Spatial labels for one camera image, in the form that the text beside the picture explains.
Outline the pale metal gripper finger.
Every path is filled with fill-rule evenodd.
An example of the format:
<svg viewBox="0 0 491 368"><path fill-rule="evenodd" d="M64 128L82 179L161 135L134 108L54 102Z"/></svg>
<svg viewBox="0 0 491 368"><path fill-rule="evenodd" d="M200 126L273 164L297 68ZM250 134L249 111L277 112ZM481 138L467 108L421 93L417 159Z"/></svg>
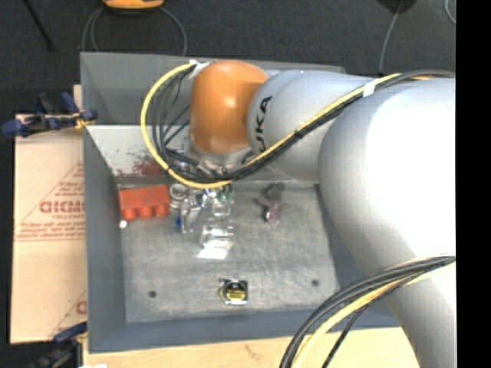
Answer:
<svg viewBox="0 0 491 368"><path fill-rule="evenodd" d="M202 247L231 248L233 236L232 206L228 202L208 203L203 210Z"/></svg>
<svg viewBox="0 0 491 368"><path fill-rule="evenodd" d="M197 201L183 201L179 216L182 233L191 233L194 230L200 213L201 206Z"/></svg>

